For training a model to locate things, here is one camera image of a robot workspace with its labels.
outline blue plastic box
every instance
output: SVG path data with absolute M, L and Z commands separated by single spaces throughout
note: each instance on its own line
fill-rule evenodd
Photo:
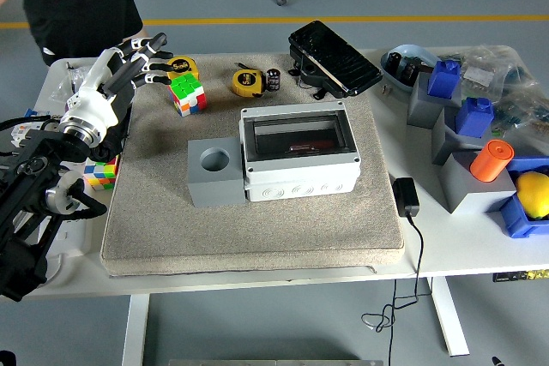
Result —
M 494 108 L 487 98 L 467 98 L 455 117 L 458 135 L 481 138 L 494 120 Z
M 517 172 L 536 171 L 545 167 L 549 167 L 549 156 L 515 157 L 507 165 L 507 171 L 514 177 Z M 529 220 L 517 195 L 512 195 L 500 212 L 505 220 L 505 228 L 513 238 L 549 234 L 549 219 Z
M 452 94 L 460 82 L 461 67 L 453 60 L 439 61 L 429 79 L 427 94 L 443 99 L 452 99 Z

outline yellow ball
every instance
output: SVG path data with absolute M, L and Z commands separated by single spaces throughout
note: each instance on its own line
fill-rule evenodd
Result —
M 549 214 L 549 176 L 537 171 L 527 171 L 516 179 L 516 195 L 524 213 L 532 219 Z

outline circular hole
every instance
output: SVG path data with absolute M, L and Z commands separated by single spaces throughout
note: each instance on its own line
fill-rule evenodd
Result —
M 200 165 L 207 171 L 222 171 L 228 164 L 229 154 L 219 147 L 211 147 L 200 156 Z

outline orange cylinder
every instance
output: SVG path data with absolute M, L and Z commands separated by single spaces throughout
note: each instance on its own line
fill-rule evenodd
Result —
M 471 174 L 481 182 L 492 182 L 515 156 L 515 150 L 506 141 L 494 139 L 486 143 L 469 166 Z

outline table leg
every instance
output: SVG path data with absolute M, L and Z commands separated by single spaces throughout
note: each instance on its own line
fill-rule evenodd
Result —
M 143 364 L 149 295 L 131 295 L 122 366 Z
M 450 356 L 469 354 L 462 324 L 455 311 L 454 301 L 449 292 L 448 282 L 444 276 L 432 278 L 430 284 L 432 300 L 437 310 L 438 321 L 443 329 L 444 340 Z

